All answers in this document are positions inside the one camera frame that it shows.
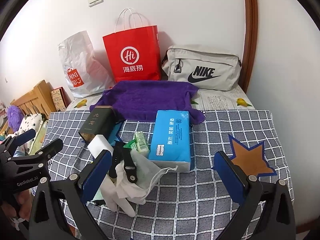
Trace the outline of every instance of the paper bag handle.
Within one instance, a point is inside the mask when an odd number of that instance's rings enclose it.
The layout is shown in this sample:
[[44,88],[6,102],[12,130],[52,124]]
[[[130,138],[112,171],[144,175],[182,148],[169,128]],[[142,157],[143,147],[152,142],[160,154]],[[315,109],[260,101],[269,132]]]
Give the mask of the paper bag handle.
[[[127,10],[129,10],[130,13],[131,13],[131,15],[132,15],[133,23],[134,23],[134,28],[136,29],[136,21],[134,20],[133,13],[132,13],[132,11],[131,11],[130,9],[134,10],[134,9],[131,8],[131,7],[125,8],[125,9],[119,14],[119,17],[118,17],[118,19],[117,19],[116,26],[115,26],[115,33],[116,33],[116,28],[117,28],[117,25],[118,25],[118,21],[119,21],[119,19],[120,19],[120,16],[122,15],[122,13],[123,13],[123,29],[125,30],[125,27],[124,27],[124,15],[125,15],[125,13],[126,13]],[[142,19],[141,19],[140,14],[138,14],[138,16],[139,16],[139,18],[140,18],[141,25],[142,25],[142,27],[143,27],[143,23],[142,23]]]

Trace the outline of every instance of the blue tissue package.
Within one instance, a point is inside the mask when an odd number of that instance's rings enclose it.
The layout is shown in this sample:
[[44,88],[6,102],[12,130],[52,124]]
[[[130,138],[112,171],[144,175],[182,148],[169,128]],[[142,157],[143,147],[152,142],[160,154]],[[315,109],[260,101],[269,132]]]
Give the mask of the blue tissue package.
[[159,110],[153,131],[149,160],[161,169],[190,171],[189,112]]

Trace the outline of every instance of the purple towel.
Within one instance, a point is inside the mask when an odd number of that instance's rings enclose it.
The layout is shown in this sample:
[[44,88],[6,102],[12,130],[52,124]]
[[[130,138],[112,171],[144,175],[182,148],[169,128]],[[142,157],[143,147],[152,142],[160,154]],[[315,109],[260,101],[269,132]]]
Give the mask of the purple towel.
[[158,110],[189,111],[192,124],[204,121],[204,114],[191,107],[198,88],[187,82],[120,81],[105,90],[99,101],[90,106],[113,106],[120,118],[154,122]]

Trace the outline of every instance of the metal bolt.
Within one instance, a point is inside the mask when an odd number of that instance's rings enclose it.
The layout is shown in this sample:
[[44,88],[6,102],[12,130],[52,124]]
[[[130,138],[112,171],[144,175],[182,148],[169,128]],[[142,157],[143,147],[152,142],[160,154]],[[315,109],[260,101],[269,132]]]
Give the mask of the metal bolt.
[[255,182],[255,181],[257,181],[257,177],[254,175],[249,175],[249,180],[252,182]]
[[43,178],[40,179],[40,183],[41,183],[41,184],[45,183],[46,181],[47,181],[47,178],[46,178],[46,177],[43,177]]
[[77,179],[78,178],[78,174],[76,174],[76,173],[72,173],[70,176],[69,176],[69,179],[70,180],[75,180],[75,179]]
[[285,181],[283,179],[280,179],[279,180],[279,184],[282,185],[282,186],[285,186]]

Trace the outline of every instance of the wall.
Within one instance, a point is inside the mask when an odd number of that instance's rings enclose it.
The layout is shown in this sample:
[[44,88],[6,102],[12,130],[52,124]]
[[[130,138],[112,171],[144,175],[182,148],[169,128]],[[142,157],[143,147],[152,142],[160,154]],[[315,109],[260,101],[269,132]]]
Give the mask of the wall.
[[297,0],[258,4],[258,45],[247,95],[257,109],[273,113],[301,224],[320,215],[320,32]]
[[92,8],[87,0],[29,0],[0,42],[1,100],[9,104],[42,79],[71,96],[57,45],[87,30],[97,59],[108,67],[102,36],[114,31],[126,7],[137,9],[145,25],[158,25],[162,56],[168,46],[188,43],[243,54],[244,0],[104,0]]

